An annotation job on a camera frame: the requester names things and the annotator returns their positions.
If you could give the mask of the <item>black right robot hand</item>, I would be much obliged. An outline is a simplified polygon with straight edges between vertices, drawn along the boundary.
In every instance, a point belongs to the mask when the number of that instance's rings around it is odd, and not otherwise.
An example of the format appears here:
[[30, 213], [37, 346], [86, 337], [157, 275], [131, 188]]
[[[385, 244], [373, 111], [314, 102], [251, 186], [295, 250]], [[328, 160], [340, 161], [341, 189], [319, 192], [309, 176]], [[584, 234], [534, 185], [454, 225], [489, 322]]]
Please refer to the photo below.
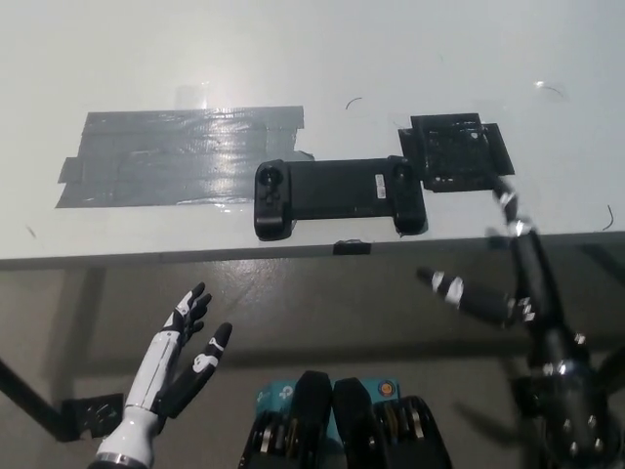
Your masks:
[[445, 303], [478, 320], [501, 328], [523, 323], [532, 342], [528, 365], [542, 375], [588, 372], [588, 350], [565, 321], [556, 279], [537, 230], [520, 214], [517, 193], [498, 176], [491, 181], [505, 218], [516, 293], [509, 295], [430, 268], [418, 269], [417, 278]]

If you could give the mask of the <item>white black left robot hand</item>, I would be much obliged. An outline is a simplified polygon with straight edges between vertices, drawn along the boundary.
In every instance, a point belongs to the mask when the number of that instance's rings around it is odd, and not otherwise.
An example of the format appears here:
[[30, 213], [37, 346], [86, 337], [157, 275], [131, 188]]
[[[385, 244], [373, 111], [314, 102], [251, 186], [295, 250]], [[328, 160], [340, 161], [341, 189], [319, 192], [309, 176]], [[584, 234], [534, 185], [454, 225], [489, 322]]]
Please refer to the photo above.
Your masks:
[[181, 373], [180, 354], [199, 332], [212, 295], [200, 282], [189, 290], [153, 336], [124, 403], [119, 425], [101, 442], [92, 468], [151, 468], [154, 440], [178, 417], [216, 371], [232, 324], [224, 322]]

